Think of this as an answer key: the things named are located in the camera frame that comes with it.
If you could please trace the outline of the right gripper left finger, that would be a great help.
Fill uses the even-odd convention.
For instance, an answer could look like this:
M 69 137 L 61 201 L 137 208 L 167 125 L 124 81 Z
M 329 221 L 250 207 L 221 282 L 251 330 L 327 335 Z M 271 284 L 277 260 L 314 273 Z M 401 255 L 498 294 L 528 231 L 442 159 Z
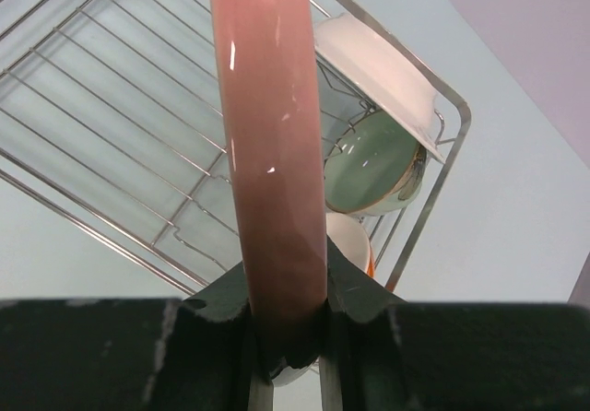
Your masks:
M 5 410 L 268 410 L 244 270 L 189 299 L 1 304 Z

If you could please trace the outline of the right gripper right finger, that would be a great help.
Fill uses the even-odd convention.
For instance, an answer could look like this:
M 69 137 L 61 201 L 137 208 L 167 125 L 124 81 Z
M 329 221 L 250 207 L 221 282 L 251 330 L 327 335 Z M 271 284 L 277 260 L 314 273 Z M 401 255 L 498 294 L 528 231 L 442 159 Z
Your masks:
M 589 312 L 406 302 L 327 249 L 325 410 L 585 410 Z

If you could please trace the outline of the orange and white bowl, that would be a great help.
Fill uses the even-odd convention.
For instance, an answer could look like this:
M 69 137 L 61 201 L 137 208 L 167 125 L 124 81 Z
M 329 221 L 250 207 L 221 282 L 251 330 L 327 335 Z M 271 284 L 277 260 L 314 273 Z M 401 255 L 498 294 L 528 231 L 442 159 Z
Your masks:
M 327 213 L 326 233 L 340 252 L 367 276 L 374 277 L 374 256 L 370 238 L 354 217 Z

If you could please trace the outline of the green ceramic bowl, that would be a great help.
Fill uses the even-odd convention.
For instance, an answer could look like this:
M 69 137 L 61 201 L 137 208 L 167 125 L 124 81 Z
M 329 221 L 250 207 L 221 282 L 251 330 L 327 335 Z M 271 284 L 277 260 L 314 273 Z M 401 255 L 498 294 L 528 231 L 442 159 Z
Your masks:
M 328 209 L 351 216 L 382 216 L 419 194 L 427 149 L 384 111 L 347 130 L 324 163 Z

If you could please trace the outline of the white deep plate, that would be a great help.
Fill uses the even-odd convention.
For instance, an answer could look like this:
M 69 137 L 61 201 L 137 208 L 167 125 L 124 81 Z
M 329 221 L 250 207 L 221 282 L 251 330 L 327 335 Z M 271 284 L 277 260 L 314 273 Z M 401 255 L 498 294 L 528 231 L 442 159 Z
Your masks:
M 401 52 L 350 14 L 316 24 L 314 43 L 322 58 L 445 162 L 431 135 L 437 91 Z

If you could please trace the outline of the cream and pink plate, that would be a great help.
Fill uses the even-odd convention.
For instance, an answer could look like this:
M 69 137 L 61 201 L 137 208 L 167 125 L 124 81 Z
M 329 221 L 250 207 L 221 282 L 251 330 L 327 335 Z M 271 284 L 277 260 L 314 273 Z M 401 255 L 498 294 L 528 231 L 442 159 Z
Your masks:
M 210 0 L 230 180 L 271 370 L 313 363 L 326 300 L 322 130 L 309 0 Z

